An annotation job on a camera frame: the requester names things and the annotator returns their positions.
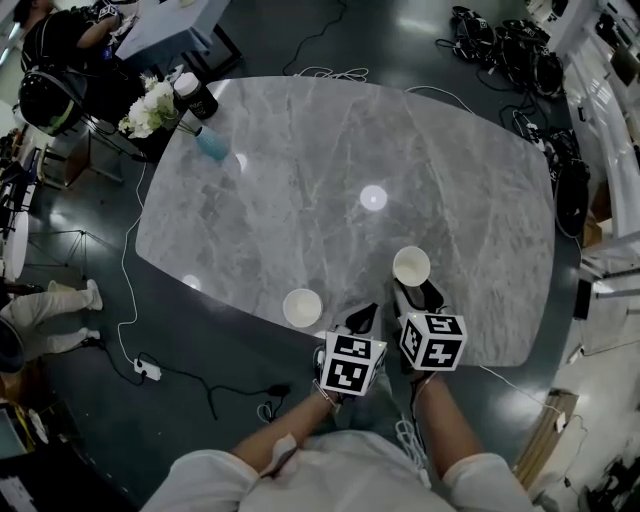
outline marble table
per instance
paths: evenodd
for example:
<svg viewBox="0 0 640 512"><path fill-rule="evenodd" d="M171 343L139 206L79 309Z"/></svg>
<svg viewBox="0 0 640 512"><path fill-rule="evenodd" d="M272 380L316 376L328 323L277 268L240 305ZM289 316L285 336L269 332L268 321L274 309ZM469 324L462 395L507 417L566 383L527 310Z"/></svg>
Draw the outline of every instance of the marble table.
<svg viewBox="0 0 640 512"><path fill-rule="evenodd" d="M210 84L217 163L176 132L147 195L138 254L203 293L279 325L308 287L338 312L390 297L406 245L464 315L462 364L515 366L535 339L554 243L534 146L444 103L374 84L263 77ZM197 125L191 114L185 121ZM375 185L375 201L362 200Z"/></svg>

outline shoe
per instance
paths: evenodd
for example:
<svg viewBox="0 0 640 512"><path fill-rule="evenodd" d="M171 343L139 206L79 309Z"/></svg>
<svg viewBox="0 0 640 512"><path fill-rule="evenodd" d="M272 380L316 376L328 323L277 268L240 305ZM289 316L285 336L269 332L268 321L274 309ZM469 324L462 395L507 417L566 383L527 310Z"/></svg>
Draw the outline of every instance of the shoe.
<svg viewBox="0 0 640 512"><path fill-rule="evenodd" d="M93 295L93 301L91 302L91 305L87 307L87 309L91 309L93 311L101 311L103 307L102 297L100 296L100 290L98 290L98 284L93 279L89 279L87 281L87 290L89 290Z"/></svg>

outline forearm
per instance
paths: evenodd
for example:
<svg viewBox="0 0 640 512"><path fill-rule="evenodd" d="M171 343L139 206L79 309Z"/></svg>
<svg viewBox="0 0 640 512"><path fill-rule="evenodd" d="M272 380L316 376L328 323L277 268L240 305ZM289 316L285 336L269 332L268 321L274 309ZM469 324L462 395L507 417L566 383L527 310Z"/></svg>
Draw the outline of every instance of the forearm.
<svg viewBox="0 0 640 512"><path fill-rule="evenodd" d="M82 34L82 37L80 37L76 46L81 49L91 48L92 46L95 46L116 27L116 24L117 19L115 16L105 18L104 20L96 23L91 28L89 28L84 34Z"/></svg>
<svg viewBox="0 0 640 512"><path fill-rule="evenodd" d="M331 402L316 392L281 418L247 437L231 453L260 473L271 463L273 447L280 439L291 434L300 446L332 407Z"/></svg>
<svg viewBox="0 0 640 512"><path fill-rule="evenodd" d="M440 376L436 375L416 396L415 408L440 478L459 460L483 452Z"/></svg>

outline tripod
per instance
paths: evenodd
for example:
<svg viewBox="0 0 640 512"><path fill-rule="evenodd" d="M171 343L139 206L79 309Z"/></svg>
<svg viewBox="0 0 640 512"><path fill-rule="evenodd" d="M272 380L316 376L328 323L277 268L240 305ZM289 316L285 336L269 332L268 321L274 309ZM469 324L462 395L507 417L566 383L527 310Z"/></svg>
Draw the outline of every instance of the tripod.
<svg viewBox="0 0 640 512"><path fill-rule="evenodd" d="M70 234L70 233L75 233L76 237L73 240L73 243L71 244L71 247L69 249L69 252L67 253L66 258L64 258L63 261L59 260L58 258L55 258L54 256L52 256L51 254L49 254L47 251L45 251L42 247L40 247L38 244L36 244L33 239L34 238L41 238L41 237L46 237L46 236L60 236L60 235L66 235L66 234ZM50 233L31 233L29 235L29 245L31 245L32 247L35 247L36 249L38 249L42 254L44 254L47 258L49 258L52 261L55 261L55 264L42 264L42 263L26 263L25 267L31 267L31 268L37 268L37 267L69 267L71 260L73 259L73 257L75 256L76 252L80 251L81 255L82 255L82 260L80 262L80 268L79 268L79 273L80 273L80 277L82 278L83 281L86 281L87 279L87 274L86 274L86 270L88 269L88 265L87 265L87 238L90 238L106 247L110 247L109 244L107 242L105 242L104 240L102 240L101 238L98 238L95 235L92 235L91 233L89 233L88 231L84 231L81 229L76 229L76 230L71 230L71 231L52 231Z"/></svg>

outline person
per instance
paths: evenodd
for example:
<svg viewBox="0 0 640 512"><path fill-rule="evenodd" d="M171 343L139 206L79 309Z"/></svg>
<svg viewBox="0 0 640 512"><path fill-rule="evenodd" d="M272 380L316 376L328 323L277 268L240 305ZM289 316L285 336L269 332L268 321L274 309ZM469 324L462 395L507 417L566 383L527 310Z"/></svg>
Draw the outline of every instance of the person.
<svg viewBox="0 0 640 512"><path fill-rule="evenodd" d="M310 437L339 399L318 388L231 452L178 459L143 512L532 512L506 462L484 453L437 374L421 382L414 401L449 497L433 492L426 471L398 442L400 413L382 370L367 395L352 402L355 430Z"/></svg>
<svg viewBox="0 0 640 512"><path fill-rule="evenodd" d="M139 76L109 47L120 17L98 21L90 7L55 13L53 8L51 0L19 0L14 9L13 19L25 31L23 71L49 64L70 69L75 78L86 80L85 112L117 126L144 95Z"/></svg>
<svg viewBox="0 0 640 512"><path fill-rule="evenodd" d="M11 300L0 310L0 322L8 323L20 337L25 360L44 354L67 352L84 340L100 339L100 331L83 327L70 334L42 334L38 326L48 318L81 309L100 311L103 307L98 285L87 281L87 289L65 292L43 292L23 295Z"/></svg>

